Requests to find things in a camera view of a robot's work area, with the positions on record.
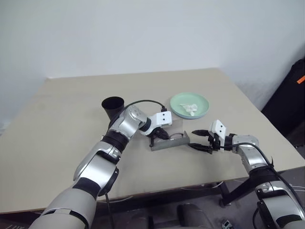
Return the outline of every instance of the black metal stand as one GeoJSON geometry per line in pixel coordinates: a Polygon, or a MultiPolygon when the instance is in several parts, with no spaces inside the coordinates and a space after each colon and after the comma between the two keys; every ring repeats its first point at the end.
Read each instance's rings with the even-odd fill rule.
{"type": "Polygon", "coordinates": [[[254,191],[256,186],[264,182],[275,180],[279,179],[269,167],[260,167],[254,169],[249,173],[249,178],[236,189],[234,189],[232,192],[229,192],[226,186],[222,187],[222,185],[220,185],[223,198],[220,200],[219,204],[221,207],[225,207],[234,200],[238,200],[248,195],[250,192],[254,191]]]}

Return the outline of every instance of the orange tag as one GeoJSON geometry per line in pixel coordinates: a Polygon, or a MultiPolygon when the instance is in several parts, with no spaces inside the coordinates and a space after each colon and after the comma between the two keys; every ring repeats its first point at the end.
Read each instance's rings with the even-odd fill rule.
{"type": "Polygon", "coordinates": [[[303,76],[297,81],[297,83],[300,84],[300,83],[302,83],[303,81],[305,81],[305,75],[303,75],[303,76]]]}

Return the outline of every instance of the white tissue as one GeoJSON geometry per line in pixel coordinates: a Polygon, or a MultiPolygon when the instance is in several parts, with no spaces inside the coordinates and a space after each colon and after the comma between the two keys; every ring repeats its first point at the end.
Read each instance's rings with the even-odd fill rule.
{"type": "Polygon", "coordinates": [[[195,115],[195,112],[198,109],[198,106],[196,104],[188,105],[188,104],[180,104],[187,113],[189,113],[191,116],[195,115]]]}

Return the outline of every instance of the floor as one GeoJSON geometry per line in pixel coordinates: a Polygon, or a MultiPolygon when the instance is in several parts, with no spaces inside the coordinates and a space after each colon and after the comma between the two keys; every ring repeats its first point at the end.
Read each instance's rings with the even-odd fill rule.
{"type": "MultiPolygon", "coordinates": [[[[298,147],[297,150],[305,158],[305,148],[302,146],[298,147]]],[[[305,167],[285,171],[282,176],[294,186],[305,187],[305,167]]],[[[227,181],[226,184],[229,190],[233,190],[243,180],[244,179],[227,181]]],[[[297,193],[303,203],[303,207],[305,207],[305,189],[299,187],[295,187],[294,189],[302,190],[297,191],[297,193]]],[[[179,227],[176,208],[179,204],[184,203],[193,203],[197,205],[200,209],[202,209],[213,224],[215,229],[221,229],[222,222],[227,219],[232,223],[235,229],[253,228],[252,215],[256,209],[256,203],[258,201],[255,193],[249,194],[248,196],[242,198],[239,201],[236,201],[235,203],[232,203],[231,206],[228,206],[226,208],[221,208],[218,205],[219,199],[220,196],[208,196],[189,199],[183,202],[175,202],[153,208],[142,208],[124,213],[117,213],[113,215],[115,228],[125,229],[131,218],[135,215],[153,217],[155,228],[164,228],[168,226],[179,227]]],[[[262,228],[262,222],[260,221],[260,217],[257,217],[256,224],[258,228],[262,228]]],[[[92,229],[110,228],[111,227],[109,224],[108,216],[95,218],[92,226],[92,229]]]]}

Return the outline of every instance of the white wall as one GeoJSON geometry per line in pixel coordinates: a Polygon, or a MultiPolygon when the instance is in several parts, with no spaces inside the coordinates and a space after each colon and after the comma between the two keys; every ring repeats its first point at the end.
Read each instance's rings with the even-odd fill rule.
{"type": "Polygon", "coordinates": [[[305,53],[304,13],[304,0],[0,0],[0,123],[46,77],[207,67],[261,109],[305,53]]]}

